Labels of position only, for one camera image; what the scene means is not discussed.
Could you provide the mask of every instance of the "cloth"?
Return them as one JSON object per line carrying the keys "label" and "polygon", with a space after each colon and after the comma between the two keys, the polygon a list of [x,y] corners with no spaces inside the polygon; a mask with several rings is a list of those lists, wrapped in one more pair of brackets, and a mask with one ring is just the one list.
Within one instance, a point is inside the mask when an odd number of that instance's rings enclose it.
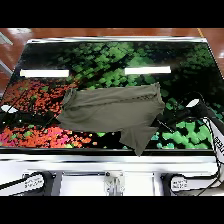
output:
{"label": "cloth", "polygon": [[159,83],[82,91],[70,89],[57,119],[61,128],[73,131],[121,131],[120,142],[135,149],[140,156],[158,130],[150,125],[164,107]]}

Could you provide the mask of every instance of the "tabletop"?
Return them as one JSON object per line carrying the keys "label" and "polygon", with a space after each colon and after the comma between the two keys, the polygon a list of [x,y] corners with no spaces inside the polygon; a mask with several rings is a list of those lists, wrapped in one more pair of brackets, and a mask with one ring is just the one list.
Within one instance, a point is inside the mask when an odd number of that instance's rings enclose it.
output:
{"label": "tabletop", "polygon": [[[125,68],[157,68],[127,75]],[[24,77],[21,70],[69,70],[68,77]],[[166,104],[164,117],[183,105],[177,101],[200,93],[207,106],[224,121],[222,75],[205,38],[97,37],[51,38],[28,41],[3,95],[0,106],[12,106],[43,117],[57,117],[66,90],[150,85],[159,82]],[[6,126],[0,133],[1,147],[125,150],[120,132],[74,132],[52,124],[40,129],[32,123]],[[211,134],[201,121],[181,122],[176,131],[158,130],[147,150],[211,149]]]}

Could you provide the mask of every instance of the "wooden floor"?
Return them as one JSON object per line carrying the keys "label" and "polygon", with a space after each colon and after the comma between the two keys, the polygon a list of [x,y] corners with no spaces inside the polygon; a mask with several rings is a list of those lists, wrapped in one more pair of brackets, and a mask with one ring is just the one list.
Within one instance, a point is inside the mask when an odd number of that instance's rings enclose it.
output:
{"label": "wooden floor", "polygon": [[[0,60],[11,70],[16,66],[29,39],[75,36],[193,36],[205,37],[224,74],[224,28],[0,28],[12,43],[0,44]],[[0,72],[0,93],[9,81]]]}

